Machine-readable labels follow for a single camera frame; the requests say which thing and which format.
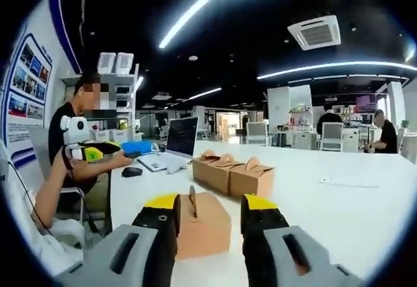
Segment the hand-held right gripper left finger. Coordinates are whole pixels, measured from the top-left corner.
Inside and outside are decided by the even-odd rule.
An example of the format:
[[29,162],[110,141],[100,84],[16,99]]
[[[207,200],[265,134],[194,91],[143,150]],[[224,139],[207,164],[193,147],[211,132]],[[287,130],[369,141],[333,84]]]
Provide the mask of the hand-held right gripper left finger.
[[170,286],[179,230],[179,194],[158,196],[54,279],[58,286]]

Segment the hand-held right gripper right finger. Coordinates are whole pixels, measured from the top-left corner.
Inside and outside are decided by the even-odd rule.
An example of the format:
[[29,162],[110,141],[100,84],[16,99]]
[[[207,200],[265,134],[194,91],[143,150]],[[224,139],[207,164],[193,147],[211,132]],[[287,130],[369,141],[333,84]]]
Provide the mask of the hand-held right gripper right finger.
[[328,250],[299,226],[290,226],[277,205],[254,194],[240,202],[249,286],[363,286]]

